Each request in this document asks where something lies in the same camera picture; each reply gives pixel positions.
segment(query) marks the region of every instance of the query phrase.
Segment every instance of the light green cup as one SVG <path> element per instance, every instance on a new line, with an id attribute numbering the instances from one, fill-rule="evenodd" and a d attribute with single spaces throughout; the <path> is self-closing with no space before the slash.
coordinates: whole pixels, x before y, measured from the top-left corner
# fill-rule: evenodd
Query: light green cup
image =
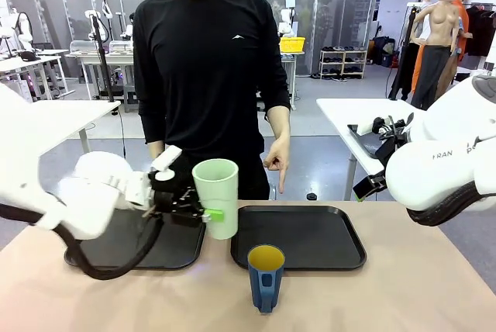
<path id="1" fill-rule="evenodd" d="M 205 210 L 222 212 L 221 220 L 207 223 L 207 233 L 225 240 L 238 231 L 238 166 L 226 159 L 203 161 L 193 168 L 193 179 Z"/>

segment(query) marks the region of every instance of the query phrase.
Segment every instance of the yellow crate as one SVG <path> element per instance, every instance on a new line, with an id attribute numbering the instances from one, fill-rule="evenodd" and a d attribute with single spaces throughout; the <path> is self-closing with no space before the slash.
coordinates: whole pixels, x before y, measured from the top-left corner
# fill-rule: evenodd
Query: yellow crate
<path id="1" fill-rule="evenodd" d="M 304 44 L 304 37 L 282 37 L 281 53 L 301 53 Z"/>

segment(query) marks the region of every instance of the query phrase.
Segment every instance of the black tray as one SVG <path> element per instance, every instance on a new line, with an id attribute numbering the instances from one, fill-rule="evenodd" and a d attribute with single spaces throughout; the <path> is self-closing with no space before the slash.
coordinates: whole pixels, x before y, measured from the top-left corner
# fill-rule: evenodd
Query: black tray
<path id="1" fill-rule="evenodd" d="M 98 268 L 116 268 L 127 263 L 143 246 L 153 228 L 153 220 L 146 223 L 143 212 L 116 210 L 107 230 L 94 240 L 81 243 L 83 252 L 92 265 Z M 196 261 L 200 255 L 205 225 L 183 227 L 173 225 L 164 215 L 164 226 L 150 253 L 136 268 L 178 270 Z M 76 266 L 66 251 L 65 261 Z"/>
<path id="2" fill-rule="evenodd" d="M 358 141 L 358 144 L 369 154 L 373 159 L 377 159 L 376 151 L 382 146 L 383 141 L 379 139 L 379 134 L 367 133 L 363 136 L 358 135 L 358 125 L 348 125 L 353 136 Z"/>
<path id="3" fill-rule="evenodd" d="M 241 208 L 238 233 L 231 240 L 232 258 L 248 268 L 248 252 L 260 244 L 279 247 L 287 270 L 350 271 L 367 260 L 350 219 L 332 206 Z"/>

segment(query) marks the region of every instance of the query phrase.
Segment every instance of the mug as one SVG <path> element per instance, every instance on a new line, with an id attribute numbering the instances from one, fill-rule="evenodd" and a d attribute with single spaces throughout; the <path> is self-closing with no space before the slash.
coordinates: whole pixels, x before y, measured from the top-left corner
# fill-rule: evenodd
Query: mug
<path id="1" fill-rule="evenodd" d="M 203 161 L 193 168 L 201 206 L 212 216 L 207 233 L 214 239 L 229 239 L 238 231 L 238 170 L 226 159 Z"/>
<path id="2" fill-rule="evenodd" d="M 259 245 L 248 253 L 253 305 L 261 313 L 272 313 L 279 299 L 284 253 L 273 245 Z"/>

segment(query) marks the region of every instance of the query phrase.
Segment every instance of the shirt sleeve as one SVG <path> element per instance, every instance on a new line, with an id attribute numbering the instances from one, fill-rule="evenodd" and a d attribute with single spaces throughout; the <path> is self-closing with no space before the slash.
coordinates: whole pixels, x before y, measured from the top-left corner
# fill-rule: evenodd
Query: shirt sleeve
<path id="1" fill-rule="evenodd" d="M 288 91 L 288 76 L 282 67 L 279 36 L 272 9 L 263 0 L 265 23 L 262 25 L 261 38 L 261 79 L 259 82 L 260 96 L 265 104 L 265 111 L 282 105 L 291 110 Z"/>
<path id="2" fill-rule="evenodd" d="M 164 83 L 151 54 L 144 23 L 143 13 L 136 10 L 133 22 L 134 84 L 145 141 L 150 143 L 165 140 L 166 101 Z"/>

